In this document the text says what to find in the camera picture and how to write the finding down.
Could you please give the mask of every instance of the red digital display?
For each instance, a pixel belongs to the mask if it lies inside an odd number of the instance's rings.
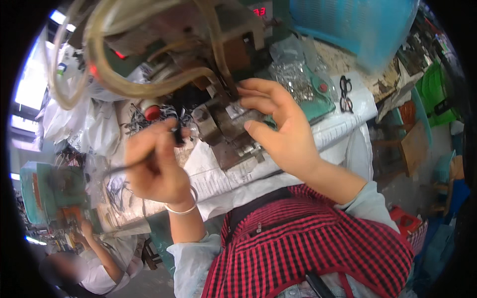
[[[253,12],[258,15],[259,17],[265,15],[265,7],[258,8],[256,10],[253,10]]]

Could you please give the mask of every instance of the silver bracelet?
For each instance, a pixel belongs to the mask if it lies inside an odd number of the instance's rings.
[[[194,205],[192,206],[192,208],[190,208],[189,210],[184,211],[184,212],[174,211],[171,208],[169,208],[169,206],[167,204],[164,205],[164,208],[166,208],[169,212],[172,212],[172,213],[175,213],[175,214],[187,214],[187,213],[192,212],[192,210],[194,210],[197,207],[197,191],[193,186],[190,186],[190,189],[191,189],[192,197],[194,198]]]

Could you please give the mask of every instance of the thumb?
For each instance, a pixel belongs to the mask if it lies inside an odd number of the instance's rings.
[[[255,120],[246,121],[243,124],[245,130],[250,134],[250,136],[257,142],[260,143],[267,151],[273,147],[280,134],[273,131],[268,125],[264,123],[257,122]]]
[[[162,174],[170,173],[178,167],[174,154],[175,141],[172,133],[162,133],[156,141],[156,163]]]

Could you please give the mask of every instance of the black strap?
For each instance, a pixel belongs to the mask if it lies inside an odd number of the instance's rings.
[[[230,211],[229,231],[225,243],[228,243],[232,240],[232,235],[234,234],[235,229],[237,228],[239,223],[244,220],[244,218],[246,218],[250,213],[265,206],[266,204],[282,199],[288,199],[290,197],[292,197],[292,194],[290,193],[288,188],[282,187],[280,189],[272,191],[271,193],[258,197],[255,200],[246,203],[245,205],[232,209]]]

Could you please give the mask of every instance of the light blue sleeve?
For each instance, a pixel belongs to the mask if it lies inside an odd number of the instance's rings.
[[[344,205],[335,205],[335,208],[341,209],[356,218],[385,224],[399,233],[396,223],[389,216],[384,195],[378,193],[377,183],[374,181],[368,182],[351,202]]]
[[[210,265],[220,250],[220,236],[208,233],[200,242],[177,243],[167,248],[174,256],[174,294],[177,298],[202,295]]]

